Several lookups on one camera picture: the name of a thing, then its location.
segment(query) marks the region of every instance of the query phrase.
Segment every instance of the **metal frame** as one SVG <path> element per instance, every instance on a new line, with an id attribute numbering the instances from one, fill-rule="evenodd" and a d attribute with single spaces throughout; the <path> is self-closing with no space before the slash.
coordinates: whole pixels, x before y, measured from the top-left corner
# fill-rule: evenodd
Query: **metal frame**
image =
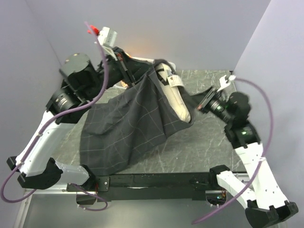
<path id="1" fill-rule="evenodd" d="M 21 202 L 19 212 L 18 212 L 18 215 L 16 217 L 16 221 L 14 223 L 13 228 L 23 228 L 25 218 L 28 214 L 29 204 L 30 204 L 31 200 L 32 200 L 32 196 L 29 196 L 28 198 L 26 198 L 25 200 L 23 200 Z"/>
<path id="2" fill-rule="evenodd" d="M 154 175 L 154 174 L 140 174 L 140 175 L 146 175 L 146 176 L 150 176 L 150 175 Z M 244 184 L 248 183 L 249 181 L 249 176 L 247 173 L 234 173 L 234 175 Z M 46 195 L 64 195 L 64 194 L 72 194 L 72 195 L 80 195 L 80 194 L 84 194 L 83 192 L 79 192 L 79 191 L 67 191 L 67 184 L 55 184 L 54 186 L 52 186 L 51 188 L 48 188 L 46 190 L 36 190 L 33 195 L 39 195 L 39 194 L 46 194 Z M 141 187 L 126 187 L 127 189 L 141 189 Z M 27 195 L 29 192 L 31 192 L 31 189 L 25 189 L 25 195 Z M 206 194 L 210 194 L 210 193 L 221 193 L 220 190 L 205 190 L 204 192 L 204 196 Z M 32 200 L 32 195 L 29 196 L 27 199 L 25 199 L 24 201 L 22 201 L 14 227 L 13 228 L 23 228 L 28 210 L 29 210 L 29 206 Z"/>

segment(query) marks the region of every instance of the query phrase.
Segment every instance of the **red connector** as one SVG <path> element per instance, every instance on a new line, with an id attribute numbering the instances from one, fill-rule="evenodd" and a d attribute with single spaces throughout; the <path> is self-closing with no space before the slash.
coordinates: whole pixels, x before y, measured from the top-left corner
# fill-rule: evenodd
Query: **red connector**
<path id="1" fill-rule="evenodd" d="M 99 35 L 99 30 L 98 30 L 98 28 L 96 28 L 95 26 L 93 26 L 93 25 L 90 25 L 90 27 L 91 27 L 91 29 L 93 30 L 93 32 L 95 33 L 95 35 Z"/>

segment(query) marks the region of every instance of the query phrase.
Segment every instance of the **orange light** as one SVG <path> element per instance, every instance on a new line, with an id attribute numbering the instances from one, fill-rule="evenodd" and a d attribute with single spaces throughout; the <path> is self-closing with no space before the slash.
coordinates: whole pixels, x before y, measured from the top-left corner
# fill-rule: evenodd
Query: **orange light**
<path id="1" fill-rule="evenodd" d="M 124 88 L 127 88 L 127 87 L 128 87 L 128 84 L 126 84 L 124 81 L 120 81 L 120 83 L 122 84 L 122 86 L 123 86 Z"/>

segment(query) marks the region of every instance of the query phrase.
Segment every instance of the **white label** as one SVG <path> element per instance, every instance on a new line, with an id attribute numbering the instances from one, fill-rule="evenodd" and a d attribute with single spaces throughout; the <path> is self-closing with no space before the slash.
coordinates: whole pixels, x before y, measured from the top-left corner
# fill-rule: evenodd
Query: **white label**
<path id="1" fill-rule="evenodd" d="M 170 87 L 176 87 L 176 86 L 185 87 L 181 80 L 181 77 L 179 77 L 178 75 L 172 75 L 170 77 L 167 77 L 167 80 L 169 82 Z"/>

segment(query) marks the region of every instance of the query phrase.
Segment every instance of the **black metal bar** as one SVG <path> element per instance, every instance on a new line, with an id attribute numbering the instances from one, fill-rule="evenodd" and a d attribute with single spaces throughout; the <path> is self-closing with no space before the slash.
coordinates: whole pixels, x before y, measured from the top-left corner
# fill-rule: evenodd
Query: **black metal bar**
<path id="1" fill-rule="evenodd" d="M 221 188 L 211 186 L 208 177 L 209 172 L 114 174 L 107 177 L 97 177 L 98 195 L 107 201 L 206 200 L 205 191 L 221 190 Z M 77 191 L 70 185 L 66 190 Z"/>

